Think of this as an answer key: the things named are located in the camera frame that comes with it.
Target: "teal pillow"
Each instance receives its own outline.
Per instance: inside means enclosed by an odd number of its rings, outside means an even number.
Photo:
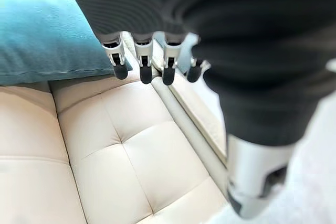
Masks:
[[[0,85],[103,74],[112,64],[75,0],[0,0]]]

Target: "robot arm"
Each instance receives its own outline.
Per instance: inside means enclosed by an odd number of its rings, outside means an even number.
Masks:
[[[329,29],[336,0],[76,1],[120,79],[127,72],[119,32],[132,33],[144,83],[151,80],[152,34],[165,32],[167,85],[185,34],[200,36],[192,67],[212,65],[204,79],[219,94],[226,123],[228,198],[241,217],[258,215],[284,183],[319,100],[336,89],[326,70],[336,51]]]

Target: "sofa cushion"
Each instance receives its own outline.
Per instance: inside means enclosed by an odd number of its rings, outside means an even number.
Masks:
[[[0,6],[0,85],[114,74],[75,0],[0,0]]]
[[[85,224],[47,83],[0,87],[0,223]]]
[[[136,74],[51,84],[87,222],[204,222],[225,198],[156,90]]]

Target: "black sleeve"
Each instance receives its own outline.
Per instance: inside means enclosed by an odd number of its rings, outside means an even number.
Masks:
[[[336,0],[76,0],[97,37],[116,31],[193,32],[204,79],[226,130],[286,145],[302,138],[319,100],[336,89]]]

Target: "cream leather sofa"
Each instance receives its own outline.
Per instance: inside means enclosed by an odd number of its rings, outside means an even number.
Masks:
[[[0,87],[1,224],[197,224],[227,204],[221,124],[178,74],[142,84],[124,40],[125,80]]]

